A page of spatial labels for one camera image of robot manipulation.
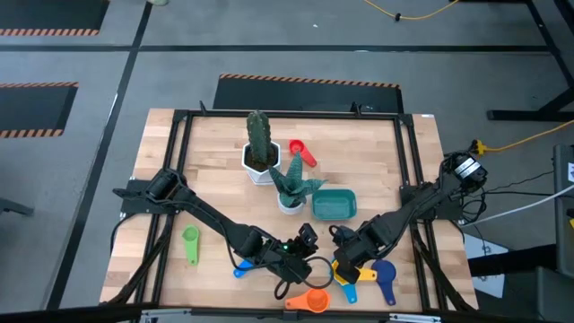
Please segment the potted succulent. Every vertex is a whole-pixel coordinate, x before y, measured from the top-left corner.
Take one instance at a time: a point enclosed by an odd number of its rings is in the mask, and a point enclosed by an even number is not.
[[[241,165],[255,185],[272,185],[268,168],[281,170],[281,146],[271,141],[271,127],[265,113],[249,113],[248,136],[249,144],[243,146]]]
[[[326,182],[322,179],[306,179],[303,180],[303,162],[299,152],[295,154],[295,158],[287,170],[287,175],[274,168],[269,168],[271,178],[277,187],[277,203],[279,208],[285,214],[298,214],[303,210],[303,206],[307,203],[306,196],[313,194],[319,190],[321,185]]]

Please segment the wooden table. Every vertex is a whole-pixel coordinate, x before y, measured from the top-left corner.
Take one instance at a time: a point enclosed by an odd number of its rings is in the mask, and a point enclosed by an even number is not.
[[[150,111],[135,162],[136,178],[151,179],[161,167],[172,115],[172,109]],[[415,115],[413,118],[424,178],[434,180],[442,160],[434,117]],[[241,147],[248,141],[245,122],[244,118],[193,119],[185,170],[188,185],[233,221],[259,226],[281,240],[294,238],[302,223],[310,223],[319,237],[317,253],[331,258],[335,244],[327,228],[333,223],[316,220],[309,205],[305,206],[302,214],[282,214],[277,206],[275,187],[255,186],[241,167]],[[349,188],[355,193],[358,213],[345,225],[358,228],[360,223],[375,214],[400,207],[398,188],[402,180],[391,121],[270,118],[270,123],[272,139],[282,147],[283,172],[292,158],[288,141],[299,138],[318,161],[316,168],[304,166],[304,178],[328,179],[324,188]],[[408,169],[413,179],[408,136],[406,129],[403,130]],[[180,125],[178,133],[172,163],[174,169],[183,125]],[[115,296],[140,265],[150,219],[148,214],[137,215],[119,228],[100,296],[102,301]],[[181,233],[189,224],[196,225],[200,230],[198,266],[189,265],[184,253]],[[460,232],[447,221],[435,221],[434,231],[443,271],[465,300],[477,307]],[[393,262],[397,269],[394,281],[396,306],[387,306],[380,289],[373,282],[356,284],[358,301],[351,305],[341,287],[333,282],[327,288],[332,295],[330,309],[420,311],[413,246],[408,230],[387,260]],[[325,265],[317,262],[312,266],[309,280],[322,284],[328,277]],[[223,237],[191,214],[179,214],[170,242],[161,305],[243,309],[283,307],[283,301],[273,297],[273,289],[279,282],[277,276],[262,269],[237,279],[232,271]],[[145,301],[151,299],[154,277],[155,267],[148,275]],[[432,274],[428,268],[426,277],[431,304],[437,307]],[[304,284],[294,284],[288,297],[307,289]]]

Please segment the green plant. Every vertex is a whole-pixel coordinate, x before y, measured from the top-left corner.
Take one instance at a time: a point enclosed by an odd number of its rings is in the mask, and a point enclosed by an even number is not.
[[[279,191],[279,200],[286,207],[295,207],[301,203],[306,203],[307,198],[305,196],[317,192],[321,185],[326,182],[322,179],[302,179],[303,161],[299,152],[295,154],[295,158],[287,170],[287,175],[283,175],[273,167],[269,167],[269,173],[277,191]]]
[[[269,118],[265,113],[259,110],[249,113],[248,136],[253,162],[265,166],[272,165],[274,161],[272,160],[271,127],[269,126]]]

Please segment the hazard stripe tape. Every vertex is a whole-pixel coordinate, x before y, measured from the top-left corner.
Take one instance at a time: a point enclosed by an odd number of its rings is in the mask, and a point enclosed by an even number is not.
[[[92,29],[0,29],[0,36],[96,36]]]
[[[49,86],[73,86],[78,87],[78,82],[51,82],[51,83],[0,83],[0,88],[19,87],[49,87]]]
[[[29,138],[29,137],[55,137],[61,136],[64,129],[30,129],[30,130],[2,130],[0,138]]]
[[[362,81],[343,81],[343,80],[329,80],[329,79],[315,79],[305,77],[288,77],[288,76],[262,76],[262,75],[248,75],[248,74],[221,74],[220,79],[241,79],[241,80],[261,80],[261,81],[277,81],[277,82],[296,82],[296,83],[320,83],[320,84],[340,84],[340,85],[354,85],[354,86],[374,86],[374,87],[387,87],[400,89],[400,85],[392,83],[379,83],[379,82],[362,82]]]

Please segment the teal bowl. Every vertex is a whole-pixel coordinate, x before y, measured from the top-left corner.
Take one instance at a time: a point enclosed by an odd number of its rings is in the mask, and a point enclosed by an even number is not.
[[[311,211],[323,221],[348,220],[357,214],[357,198],[350,189],[320,189],[313,194]]]

